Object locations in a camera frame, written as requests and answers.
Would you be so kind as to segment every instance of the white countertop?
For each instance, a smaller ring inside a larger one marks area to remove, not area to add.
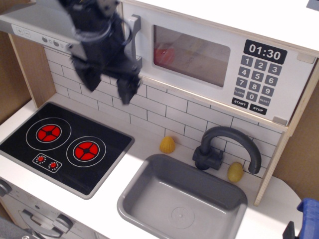
[[[54,95],[50,101],[125,132],[135,138],[135,143],[89,200],[81,199],[1,155],[0,177],[109,239],[155,239],[156,237],[119,216],[117,200],[142,162],[150,155],[161,153],[159,145],[162,138],[59,94]],[[35,111],[33,102],[29,102],[0,125],[0,141]],[[193,165],[192,155],[193,150],[178,144],[176,150],[170,154],[171,157],[190,165]],[[219,171],[210,169],[207,172],[227,180],[226,164],[223,164]],[[298,233],[302,225],[302,213],[296,209],[300,202],[298,196],[287,184],[273,177],[260,206],[255,207],[253,203],[260,182],[261,179],[245,173],[242,180],[236,184],[248,198],[248,208],[236,239],[281,239],[289,221],[295,223],[296,233]]]

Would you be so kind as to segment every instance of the microwave keypad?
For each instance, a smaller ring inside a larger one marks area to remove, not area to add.
[[[234,95],[243,99],[233,98],[232,104],[265,115],[267,109],[253,103],[268,107],[274,94],[282,66],[264,60],[243,55]]]

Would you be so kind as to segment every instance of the sink drain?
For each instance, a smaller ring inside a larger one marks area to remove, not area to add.
[[[177,207],[173,209],[168,216],[169,222],[178,229],[185,229],[190,227],[195,219],[192,209],[186,207]]]

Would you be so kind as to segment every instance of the microwave handle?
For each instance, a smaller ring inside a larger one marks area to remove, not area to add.
[[[142,58],[136,56],[135,36],[141,29],[141,17],[133,14],[127,21],[125,21],[127,27],[125,31],[125,38],[128,39],[131,34],[132,40],[125,46],[124,53],[127,57],[137,63],[139,68],[142,68]]]
[[[63,233],[67,233],[73,226],[73,223],[67,217],[59,215],[58,218],[53,222],[53,225],[55,227],[48,230],[35,223],[32,220],[32,216],[33,214],[25,209],[21,212],[22,219],[32,230],[34,230],[38,234],[48,236],[51,238],[60,238],[63,235]],[[57,228],[56,222],[58,222],[58,224],[60,224],[62,228]]]

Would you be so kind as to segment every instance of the robotic arm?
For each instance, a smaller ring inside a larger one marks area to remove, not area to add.
[[[128,104],[136,94],[141,80],[141,64],[125,54],[123,20],[115,12],[117,0],[58,0],[72,18],[74,37],[81,49],[70,45],[75,70],[84,85],[94,91],[101,82],[101,74],[117,79],[119,95]]]

